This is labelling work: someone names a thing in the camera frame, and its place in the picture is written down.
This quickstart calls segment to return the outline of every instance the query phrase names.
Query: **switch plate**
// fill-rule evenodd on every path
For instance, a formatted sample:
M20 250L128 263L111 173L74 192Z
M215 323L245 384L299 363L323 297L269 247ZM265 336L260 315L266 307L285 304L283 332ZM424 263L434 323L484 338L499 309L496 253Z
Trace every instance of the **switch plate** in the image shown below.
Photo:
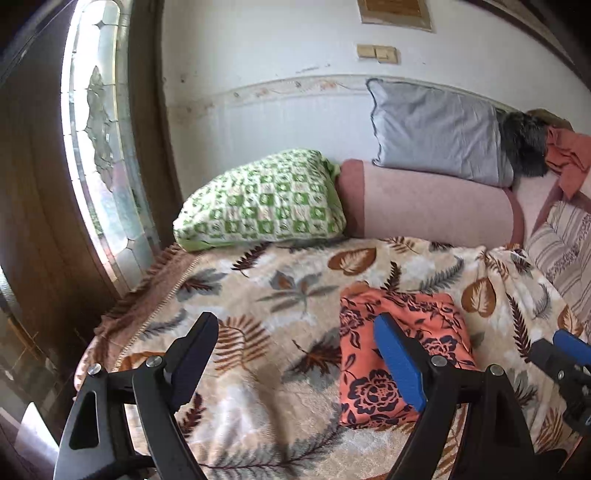
M357 45L357 56L360 59L374 59L375 47L373 45Z
M357 56L360 59L377 59L380 63L398 63L398 52L394 47L383 45L357 45Z

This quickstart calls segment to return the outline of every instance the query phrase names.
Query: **window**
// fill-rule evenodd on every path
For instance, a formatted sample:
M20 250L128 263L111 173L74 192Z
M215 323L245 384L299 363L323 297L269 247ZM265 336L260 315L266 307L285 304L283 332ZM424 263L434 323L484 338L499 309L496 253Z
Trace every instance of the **window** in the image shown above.
M132 0L79 0L61 74L72 186L99 259L121 294L139 283L158 249L129 116L131 4Z

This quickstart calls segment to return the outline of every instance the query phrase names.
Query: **pink bolster cushion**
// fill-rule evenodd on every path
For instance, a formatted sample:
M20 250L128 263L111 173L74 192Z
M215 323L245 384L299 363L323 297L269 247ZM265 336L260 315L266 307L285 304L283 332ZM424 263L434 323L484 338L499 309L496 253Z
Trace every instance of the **pink bolster cushion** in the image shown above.
M352 237L413 236L487 248L524 239L523 212L509 189L361 160L341 165L336 188Z

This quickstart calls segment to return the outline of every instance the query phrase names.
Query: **striped cushion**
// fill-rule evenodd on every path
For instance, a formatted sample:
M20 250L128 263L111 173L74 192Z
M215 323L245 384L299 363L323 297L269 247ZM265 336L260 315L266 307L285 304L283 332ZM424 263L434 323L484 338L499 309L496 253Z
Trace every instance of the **striped cushion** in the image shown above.
M591 215L569 203L554 204L546 222L525 244L530 258L591 333Z

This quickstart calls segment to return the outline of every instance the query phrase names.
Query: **bolt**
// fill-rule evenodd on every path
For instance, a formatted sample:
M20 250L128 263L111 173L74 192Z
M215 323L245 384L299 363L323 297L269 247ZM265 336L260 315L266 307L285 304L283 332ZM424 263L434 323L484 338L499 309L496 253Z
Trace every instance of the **bolt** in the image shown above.
M493 374L495 377L502 377L505 374L503 367L497 364L492 364L489 369L491 370L491 374Z
M92 364L90 367L88 367L88 370L86 371L86 373L88 373L91 377L94 377L102 369L103 369L103 367L101 366L101 364Z
M157 367L162 363L162 357L159 355L152 355L146 360L147 367Z
M436 367L445 367L447 365L447 358L443 355L434 355L431 357L431 363Z

